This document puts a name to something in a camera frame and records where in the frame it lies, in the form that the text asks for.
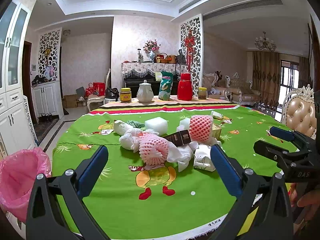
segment teapot lid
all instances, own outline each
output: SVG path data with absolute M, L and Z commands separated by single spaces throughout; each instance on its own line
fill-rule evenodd
M 151 85 L 151 84 L 147 83 L 147 80 L 145 79 L 145 80 L 143 81 L 143 83 L 141 83 L 140 85 L 147 86 L 147 85 Z

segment yellow lid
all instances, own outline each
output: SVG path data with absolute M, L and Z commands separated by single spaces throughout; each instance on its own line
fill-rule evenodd
M 129 92 L 131 88 L 121 88 L 121 92 Z

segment curtain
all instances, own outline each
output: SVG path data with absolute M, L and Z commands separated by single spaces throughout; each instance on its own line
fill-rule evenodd
M 309 84 L 309 77 L 310 77 L 309 60 L 306 57 L 300 57 L 298 87 L 299 88 L 302 88 L 303 86 L 307 87 L 307 85 Z
M 261 92 L 260 103 L 270 109 L 278 106 L 280 92 L 280 54 L 276 52 L 253 52 L 253 89 Z

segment blue and white vase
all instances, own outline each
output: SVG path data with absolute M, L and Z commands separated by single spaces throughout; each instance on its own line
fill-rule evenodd
M 155 57 L 156 57 L 156 54 L 153 51 L 150 51 L 149 58 L 150 60 L 152 60 L 152 62 L 154 61 Z

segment person's hand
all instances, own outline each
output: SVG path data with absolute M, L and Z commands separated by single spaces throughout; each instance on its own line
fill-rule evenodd
M 291 184 L 291 190 L 290 190 L 290 202 L 291 207 L 293 207 L 295 204 L 297 204 L 298 207 L 305 207 L 311 205 L 311 208 L 309 212 L 305 215 L 304 220 L 309 221 L 313 218 L 316 211 L 318 210 L 320 206 L 320 189 L 312 190 L 305 195 L 303 195 L 300 199 L 298 198 L 298 193 L 296 190 L 297 184 L 292 183 Z

